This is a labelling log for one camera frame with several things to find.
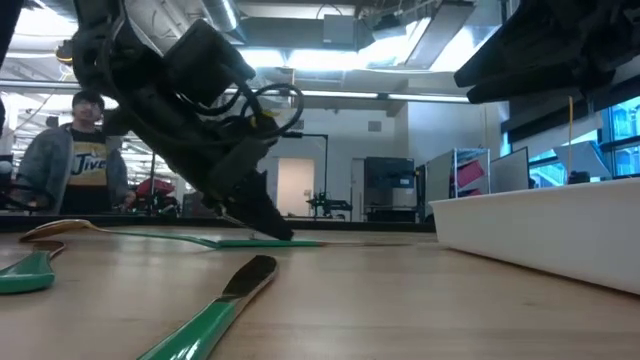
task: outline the wooden tabletop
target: wooden tabletop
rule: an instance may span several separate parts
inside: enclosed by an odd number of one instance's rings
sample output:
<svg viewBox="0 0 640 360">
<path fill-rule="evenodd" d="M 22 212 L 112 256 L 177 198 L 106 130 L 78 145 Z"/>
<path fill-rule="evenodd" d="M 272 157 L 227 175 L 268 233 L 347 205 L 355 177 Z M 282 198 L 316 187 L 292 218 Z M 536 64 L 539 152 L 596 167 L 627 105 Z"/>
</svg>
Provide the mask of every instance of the wooden tabletop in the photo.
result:
<svg viewBox="0 0 640 360">
<path fill-rule="evenodd" d="M 211 239 L 247 231 L 174 231 Z M 46 291 L 0 297 L 2 359 L 134 359 L 214 299 L 255 254 L 280 266 L 212 359 L 639 359 L 640 299 L 442 248 L 428 234 L 301 233 L 394 248 L 211 251 L 171 240 L 59 236 Z M 28 253 L 0 235 L 0 267 Z"/>
</svg>

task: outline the ceiling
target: ceiling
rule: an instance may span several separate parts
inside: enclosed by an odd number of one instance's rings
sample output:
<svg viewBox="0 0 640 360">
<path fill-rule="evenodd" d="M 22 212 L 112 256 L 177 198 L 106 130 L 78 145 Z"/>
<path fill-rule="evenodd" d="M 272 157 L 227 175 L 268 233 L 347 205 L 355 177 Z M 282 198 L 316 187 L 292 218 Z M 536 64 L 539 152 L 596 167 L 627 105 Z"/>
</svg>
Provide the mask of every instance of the ceiling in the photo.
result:
<svg viewBox="0 0 640 360">
<path fill-rule="evenodd" d="M 453 25 L 436 29 L 434 19 L 438 19 L 439 11 L 443 13 L 442 1 L 454 0 L 332 0 L 325 5 L 316 0 L 126 0 L 126 6 L 139 38 L 156 51 L 165 52 L 190 23 L 204 18 L 215 24 L 216 16 L 220 16 L 216 6 L 231 5 L 238 16 L 238 26 L 227 33 L 228 39 L 237 44 L 245 60 L 256 67 L 256 84 L 287 82 L 303 90 L 464 96 L 466 89 L 455 86 L 453 71 L 462 66 L 500 25 L 499 1 L 472 1 L 468 10 L 459 13 L 457 18 L 440 19 L 441 23 Z M 53 56 L 53 50 L 69 39 L 77 28 L 73 1 L 35 0 L 35 3 L 42 9 L 23 10 L 9 56 L 0 70 L 0 79 L 75 82 L 70 68 L 61 65 Z M 403 11 L 399 18 L 407 34 L 374 42 L 371 28 L 380 16 L 399 9 Z M 338 14 L 338 11 L 357 19 L 366 29 L 369 39 L 363 42 L 356 39 L 354 46 L 360 49 L 357 53 L 329 51 L 317 41 L 322 39 L 324 16 Z M 442 34 L 442 44 L 424 44 L 425 34 L 436 37 Z M 243 36 L 241 43 L 237 39 Z M 426 52 L 414 53 L 420 45 Z M 305 52 L 311 56 L 302 57 Z M 420 61 L 411 65 L 411 54 L 413 57 L 431 56 L 435 61 L 427 67 Z M 282 63 L 270 63 L 273 59 Z M 295 69 L 282 70 L 279 66 L 283 65 Z M 19 116 L 21 127 L 16 133 L 18 158 L 21 147 L 26 148 L 30 139 L 46 127 L 47 115 L 68 120 L 71 103 L 59 94 L 51 96 L 51 93 L 27 90 L 20 93 L 12 95 L 14 102 L 21 104 L 23 112 Z M 385 110 L 391 116 L 399 109 L 398 103 L 392 101 L 335 98 L 306 98 L 305 106 Z M 24 113 L 27 108 L 39 107 L 42 107 L 42 113 L 38 115 Z M 125 155 L 131 163 L 131 176 L 148 175 L 151 151 L 135 136 L 129 137 Z M 161 160 L 159 164 L 160 174 L 171 174 Z"/>
</svg>

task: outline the man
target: man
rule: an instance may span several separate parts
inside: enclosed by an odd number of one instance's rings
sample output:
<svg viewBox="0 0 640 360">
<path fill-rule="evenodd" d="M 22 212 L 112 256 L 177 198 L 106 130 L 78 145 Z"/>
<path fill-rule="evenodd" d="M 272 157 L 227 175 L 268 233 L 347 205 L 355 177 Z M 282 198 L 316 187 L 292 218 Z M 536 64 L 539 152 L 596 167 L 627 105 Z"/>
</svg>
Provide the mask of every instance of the man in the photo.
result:
<svg viewBox="0 0 640 360">
<path fill-rule="evenodd" d="M 114 205 L 128 207 L 135 193 L 127 186 L 120 141 L 96 128 L 104 100 L 83 90 L 73 97 L 72 106 L 71 124 L 45 130 L 33 139 L 20 162 L 18 184 L 51 194 L 53 214 L 99 214 Z M 43 205 L 29 194 L 23 194 L 22 201 Z"/>
</svg>

